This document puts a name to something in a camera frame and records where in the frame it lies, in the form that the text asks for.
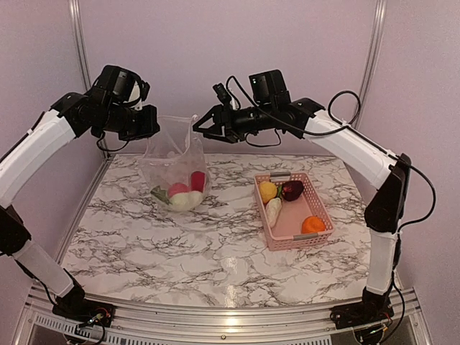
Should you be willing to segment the dark red fuzzy fruit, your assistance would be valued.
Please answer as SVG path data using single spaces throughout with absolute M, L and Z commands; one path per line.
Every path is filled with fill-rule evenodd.
M 206 174 L 202 171 L 194 171 L 190 176 L 190 190 L 203 192 L 206 186 Z

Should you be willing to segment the clear zip top bag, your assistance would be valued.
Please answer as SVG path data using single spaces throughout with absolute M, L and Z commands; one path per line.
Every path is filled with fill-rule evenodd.
M 147 148 L 139 159 L 139 169 L 150 191 L 159 186 L 163 190 L 174 183 L 184 183 L 190 190 L 190 176 L 194 171 L 206 174 L 204 198 L 211 189 L 203 145 L 193 131 L 198 116 L 159 116 L 160 131 L 147 139 Z M 171 211 L 152 196 L 163 208 Z

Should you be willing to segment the red apple toy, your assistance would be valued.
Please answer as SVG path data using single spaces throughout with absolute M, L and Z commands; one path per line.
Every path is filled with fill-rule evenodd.
M 186 184 L 174 183 L 168 188 L 167 194 L 169 198 L 172 198 L 176 194 L 187 193 L 188 191 L 189 191 L 189 187 Z

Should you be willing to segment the white radish with leaves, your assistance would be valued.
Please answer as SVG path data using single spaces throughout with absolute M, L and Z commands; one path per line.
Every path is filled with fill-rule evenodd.
M 168 196 L 167 191 L 159 186 L 153 188 L 150 194 L 171 211 L 189 211 L 200 205 L 204 194 L 200 191 L 188 191 Z

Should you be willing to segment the pink perforated plastic basket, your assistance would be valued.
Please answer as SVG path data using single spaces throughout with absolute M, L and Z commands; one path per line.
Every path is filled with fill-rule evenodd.
M 303 192 L 294 201 L 281 200 L 281 209 L 274 225 L 269 225 L 267 205 L 262 200 L 259 185 L 270 182 L 278 188 L 287 182 L 299 181 Z M 257 203 L 262 227 L 271 251 L 304 249 L 323 244 L 334 232 L 334 225 L 306 172 L 271 172 L 254 176 L 254 197 Z M 325 229 L 320 232 L 304 233 L 303 222 L 310 216 L 322 220 Z

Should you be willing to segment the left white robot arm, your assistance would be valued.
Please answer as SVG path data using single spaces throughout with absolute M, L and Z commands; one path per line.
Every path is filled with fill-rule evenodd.
M 157 109 L 141 101 L 99 103 L 88 94 L 67 93 L 46 111 L 1 159 L 1 253 L 42 282 L 76 320 L 91 313 L 83 288 L 32 240 L 12 204 L 30 178 L 61 148 L 88 130 L 113 132 L 131 142 L 158 133 Z

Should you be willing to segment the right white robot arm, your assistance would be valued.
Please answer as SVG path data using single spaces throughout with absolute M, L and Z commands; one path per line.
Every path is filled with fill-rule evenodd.
M 392 284 L 397 230 L 407 193 L 408 157 L 396 157 L 352 126 L 332 119 L 322 105 L 309 98 L 240 110 L 232 109 L 229 101 L 224 101 L 193 125 L 193 130 L 205 138 L 231 144 L 266 129 L 306 138 L 352 167 L 376 189 L 364 212 L 371 234 L 369 275 L 364 291 L 369 296 L 356 306 L 356 316 L 361 321 L 373 321 L 385 306 L 379 295 L 389 293 Z

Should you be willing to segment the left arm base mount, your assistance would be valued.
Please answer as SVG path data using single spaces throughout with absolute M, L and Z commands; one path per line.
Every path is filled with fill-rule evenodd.
M 60 297 L 55 296 L 52 312 L 80 323 L 80 327 L 97 324 L 108 328 L 114 317 L 115 306 L 87 299 L 84 289 L 76 283 L 72 289 Z

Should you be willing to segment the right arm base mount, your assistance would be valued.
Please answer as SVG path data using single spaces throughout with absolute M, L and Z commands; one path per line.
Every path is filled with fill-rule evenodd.
M 337 329 L 362 326 L 368 323 L 385 320 L 394 316 L 390 302 L 389 287 L 382 295 L 370 292 L 366 287 L 362 291 L 362 299 L 356 303 L 334 306 L 330 319 Z

